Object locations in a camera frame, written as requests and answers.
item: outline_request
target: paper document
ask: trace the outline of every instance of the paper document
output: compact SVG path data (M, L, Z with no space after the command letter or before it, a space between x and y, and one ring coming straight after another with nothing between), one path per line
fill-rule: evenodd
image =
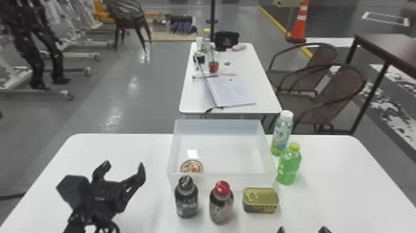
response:
M244 83L235 77L206 78L217 107L236 107L256 104Z

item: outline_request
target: chair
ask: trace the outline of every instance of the chair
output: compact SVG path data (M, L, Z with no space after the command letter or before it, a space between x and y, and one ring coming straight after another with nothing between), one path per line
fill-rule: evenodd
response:
M121 32L121 43L124 43L124 35L126 29L134 29L139 37L139 40L143 46L143 50L146 51L145 40L141 34L141 28L145 28L147 37L152 43L151 32L146 18L144 17L144 11L142 6L136 0L105 0L110 17L116 24L114 49L118 47L118 36Z
M279 71L272 69L274 60L279 55L286 53L288 51L292 51L296 48L308 45L318 45L318 49L313 54L311 59L309 60L308 64L303 68L297 71ZM320 66L322 64L329 64L333 63L336 58L338 57L338 52L336 47L327 44L327 43L305 43L295 45L293 47L287 48L283 51L276 53L272 61L270 62L269 69L266 71L267 77L270 80L270 83L274 86L275 91L286 91L288 88L300 79L297 82L297 85L293 88L294 91L297 92L313 92L315 95L318 93L316 92L316 86L322 81L324 76L327 74L327 69L320 69L316 70L316 66ZM281 81L283 79L287 79L284 82L284 85L281 85Z
M331 134L343 132L335 130L331 121L360 93L366 84L366 78L359 70L348 64L326 64L322 65L321 69L330 69L333 66L340 66L340 68L317 96L291 93L294 91L296 82L288 88L288 92L277 94L282 108L295 114L293 129L299 123L306 123L313 125L317 133L324 132L326 125L330 127Z

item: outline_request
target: clear plastic bin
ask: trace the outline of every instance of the clear plastic bin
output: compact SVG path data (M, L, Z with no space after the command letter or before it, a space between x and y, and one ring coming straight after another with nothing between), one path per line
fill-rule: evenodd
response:
M175 188L182 163L197 159L203 173L192 176L198 189L209 191L218 180L232 190L271 187L276 170L259 120L176 120L168 162L168 179Z

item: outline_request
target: black bottle cap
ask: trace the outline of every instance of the black bottle cap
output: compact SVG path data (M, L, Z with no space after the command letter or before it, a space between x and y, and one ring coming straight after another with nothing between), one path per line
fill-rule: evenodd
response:
M179 189L183 191L189 191L194 186L192 177L189 175L184 175L179 179Z

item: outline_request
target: yellow tin can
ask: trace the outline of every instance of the yellow tin can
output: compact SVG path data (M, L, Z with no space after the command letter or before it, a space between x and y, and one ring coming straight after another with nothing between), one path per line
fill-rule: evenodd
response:
M245 188L243 209L247 213L272 214L279 204L279 197L273 188Z

